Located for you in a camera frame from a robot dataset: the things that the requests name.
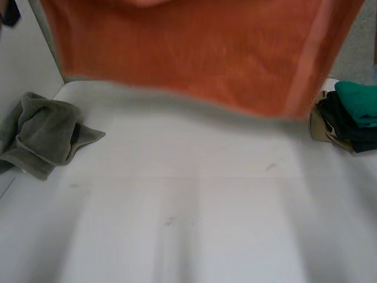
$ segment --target orange cloth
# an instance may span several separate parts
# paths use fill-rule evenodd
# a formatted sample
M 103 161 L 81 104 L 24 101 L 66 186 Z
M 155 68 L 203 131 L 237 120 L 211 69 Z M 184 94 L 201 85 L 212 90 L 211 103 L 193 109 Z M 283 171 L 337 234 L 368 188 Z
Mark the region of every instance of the orange cloth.
M 41 0 L 64 74 L 289 119 L 310 112 L 363 3 L 173 0 L 138 8 L 130 1 Z

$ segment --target towel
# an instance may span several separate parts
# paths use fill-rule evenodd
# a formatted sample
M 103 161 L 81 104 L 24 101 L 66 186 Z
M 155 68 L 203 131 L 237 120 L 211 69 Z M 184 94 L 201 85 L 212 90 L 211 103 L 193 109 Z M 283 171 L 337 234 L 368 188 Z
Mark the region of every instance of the towel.
M 288 119 L 310 113 L 363 2 L 41 0 L 65 75 Z
M 360 128 L 377 127 L 377 86 L 340 81 L 335 84 L 335 90 Z
M 350 141 L 355 152 L 377 149 L 377 128 L 360 129 L 340 102 L 337 92 L 329 92 L 317 108 L 324 121 L 334 128 L 336 137 Z
M 68 164 L 79 147 L 104 137 L 81 120 L 72 104 L 24 94 L 0 125 L 0 172 L 15 165 L 45 180 L 55 166 Z

